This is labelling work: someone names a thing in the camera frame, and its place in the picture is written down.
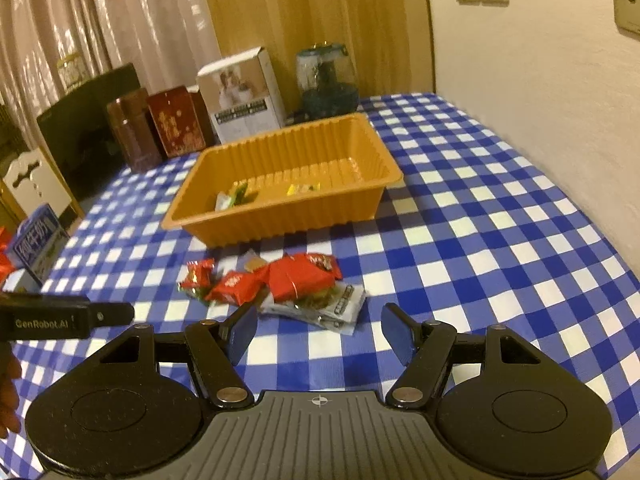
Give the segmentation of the person's left hand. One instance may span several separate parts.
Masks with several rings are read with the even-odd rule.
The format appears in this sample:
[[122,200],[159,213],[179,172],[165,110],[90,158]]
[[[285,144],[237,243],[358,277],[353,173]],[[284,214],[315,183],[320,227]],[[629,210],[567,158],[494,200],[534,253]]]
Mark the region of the person's left hand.
[[21,431],[21,419],[17,414],[20,406],[20,396],[15,383],[22,378],[21,362],[9,350],[6,364],[1,367],[1,396],[0,396],[0,437],[6,440],[9,434]]

